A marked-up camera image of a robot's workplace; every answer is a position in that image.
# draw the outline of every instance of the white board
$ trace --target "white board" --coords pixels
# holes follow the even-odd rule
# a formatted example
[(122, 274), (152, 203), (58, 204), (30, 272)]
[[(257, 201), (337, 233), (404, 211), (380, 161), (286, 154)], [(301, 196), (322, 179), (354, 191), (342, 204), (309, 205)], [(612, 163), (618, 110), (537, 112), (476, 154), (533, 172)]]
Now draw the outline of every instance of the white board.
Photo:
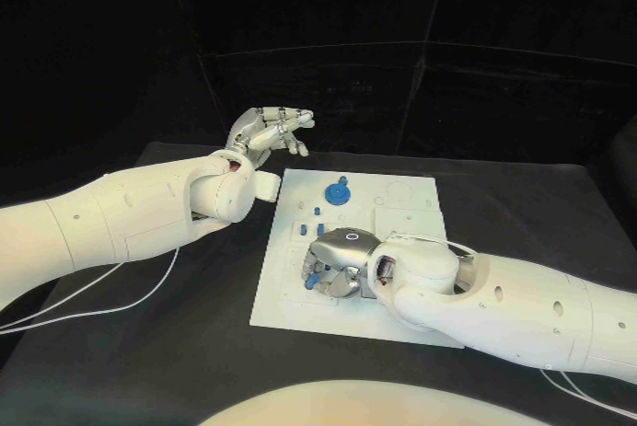
[[(335, 206), (325, 201), (325, 187), (339, 176), (351, 198)], [(461, 348), (440, 332), (404, 327), (375, 299), (332, 299), (305, 289), (301, 264), (318, 224), (325, 231), (341, 226), (367, 230), (380, 240), (391, 231), (445, 238), (433, 178), (285, 170), (249, 324)]]

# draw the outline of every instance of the black table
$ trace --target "black table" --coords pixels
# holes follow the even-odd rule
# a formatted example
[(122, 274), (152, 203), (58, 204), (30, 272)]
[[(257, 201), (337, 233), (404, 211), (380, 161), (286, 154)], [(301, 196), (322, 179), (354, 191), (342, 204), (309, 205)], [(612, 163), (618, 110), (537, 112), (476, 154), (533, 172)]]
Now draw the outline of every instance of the black table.
[[(149, 144), (139, 164), (211, 150)], [(282, 175), (285, 167), (435, 177), (450, 240), (637, 292), (637, 254), (583, 167), (276, 152), (263, 169)], [(181, 249), (141, 305), (27, 331), (0, 374), (1, 424), (194, 425), (256, 394), (328, 379), (427, 386), (551, 424), (631, 424), (564, 395), (537, 370), (481, 352), (250, 327), (273, 212), (256, 201), (240, 223)], [(171, 256), (126, 264), (45, 318), (136, 300)], [(64, 277), (48, 304), (105, 269)], [(573, 381), (637, 410), (637, 387), (579, 374)]]

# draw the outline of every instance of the small blue part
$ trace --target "small blue part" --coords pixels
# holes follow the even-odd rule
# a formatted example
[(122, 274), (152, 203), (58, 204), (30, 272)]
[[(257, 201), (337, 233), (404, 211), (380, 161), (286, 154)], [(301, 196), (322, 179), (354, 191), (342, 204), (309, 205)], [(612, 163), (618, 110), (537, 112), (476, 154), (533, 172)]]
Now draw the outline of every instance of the small blue part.
[(305, 280), (305, 289), (311, 290), (316, 282), (318, 282), (318, 274), (311, 274), (308, 279)]
[(342, 205), (348, 201), (350, 191), (347, 188), (347, 178), (341, 176), (337, 184), (326, 185), (325, 201), (331, 205)]

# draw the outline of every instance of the hole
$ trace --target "hole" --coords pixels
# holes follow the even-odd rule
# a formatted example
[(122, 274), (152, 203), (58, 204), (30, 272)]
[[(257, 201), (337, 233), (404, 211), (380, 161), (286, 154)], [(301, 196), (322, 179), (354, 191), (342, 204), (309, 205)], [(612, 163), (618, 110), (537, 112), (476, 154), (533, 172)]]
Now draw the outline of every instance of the hole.
[(553, 304), (553, 311), (554, 311), (554, 314), (557, 315), (557, 317), (561, 317), (563, 306), (561, 306), (560, 302), (554, 302), (554, 304)]
[(494, 288), (494, 298), (497, 299), (497, 302), (501, 302), (501, 299), (504, 298), (504, 293), (501, 292), (499, 286), (495, 286)]

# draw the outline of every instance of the robotic arm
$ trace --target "robotic arm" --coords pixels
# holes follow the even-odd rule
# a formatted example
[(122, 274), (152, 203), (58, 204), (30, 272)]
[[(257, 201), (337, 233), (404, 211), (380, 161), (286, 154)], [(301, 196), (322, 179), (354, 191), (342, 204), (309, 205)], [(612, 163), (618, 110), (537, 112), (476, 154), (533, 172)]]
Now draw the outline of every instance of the robotic arm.
[[(325, 265), (339, 271), (331, 282)], [(403, 325), (510, 362), (637, 384), (635, 294), (433, 237), (391, 234), (380, 242), (352, 228), (309, 244), (301, 277), (337, 298), (367, 286)]]
[(308, 150), (293, 130), (309, 110), (250, 109), (226, 149), (103, 175), (71, 192), (0, 210), (0, 310), (31, 288), (96, 265), (146, 259), (239, 222), (279, 178), (254, 171), (270, 149)]

